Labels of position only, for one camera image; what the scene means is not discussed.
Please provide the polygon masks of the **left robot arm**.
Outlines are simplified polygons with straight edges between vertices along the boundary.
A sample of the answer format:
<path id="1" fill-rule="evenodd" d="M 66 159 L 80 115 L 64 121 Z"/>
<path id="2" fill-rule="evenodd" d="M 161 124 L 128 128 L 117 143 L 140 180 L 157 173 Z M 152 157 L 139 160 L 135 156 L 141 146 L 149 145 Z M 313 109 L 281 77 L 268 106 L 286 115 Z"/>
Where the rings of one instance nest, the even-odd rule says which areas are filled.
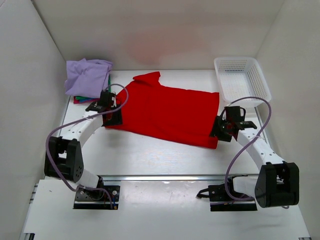
<path id="1" fill-rule="evenodd" d="M 85 169 L 82 147 L 97 129 L 118 124 L 122 124 L 121 104 L 115 93 L 103 90 L 100 99 L 92 102 L 63 136 L 48 138 L 44 174 L 58 179 L 63 176 L 87 189 L 93 199 L 101 198 L 105 187 L 100 176 Z"/>

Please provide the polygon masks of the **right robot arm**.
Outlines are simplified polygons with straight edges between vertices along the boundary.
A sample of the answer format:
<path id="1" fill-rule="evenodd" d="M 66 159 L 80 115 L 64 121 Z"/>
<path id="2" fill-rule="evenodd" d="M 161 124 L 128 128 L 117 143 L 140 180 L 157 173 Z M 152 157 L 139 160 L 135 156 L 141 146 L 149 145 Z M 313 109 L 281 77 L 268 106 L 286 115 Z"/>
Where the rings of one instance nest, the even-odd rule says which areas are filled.
<path id="1" fill-rule="evenodd" d="M 294 162 L 286 162 L 262 138 L 262 129 L 246 121 L 246 110 L 226 106 L 216 116 L 210 135 L 220 141 L 235 139 L 247 152 L 259 171 L 258 176 L 230 177 L 231 166 L 224 179 L 224 195 L 235 202 L 255 200 L 262 208 L 295 206 L 300 200 L 300 172 Z"/>

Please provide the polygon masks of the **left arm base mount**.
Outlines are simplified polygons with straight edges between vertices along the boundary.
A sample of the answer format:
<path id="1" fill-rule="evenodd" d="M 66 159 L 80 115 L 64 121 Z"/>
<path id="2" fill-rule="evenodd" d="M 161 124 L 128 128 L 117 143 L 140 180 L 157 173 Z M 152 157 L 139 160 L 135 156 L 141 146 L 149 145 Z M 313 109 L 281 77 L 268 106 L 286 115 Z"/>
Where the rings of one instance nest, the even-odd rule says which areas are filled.
<path id="1" fill-rule="evenodd" d="M 73 209 L 75 210 L 118 210 L 120 201 L 121 184 L 120 181 L 98 182 L 98 187 L 103 190 L 87 190 L 79 188 L 75 193 Z"/>

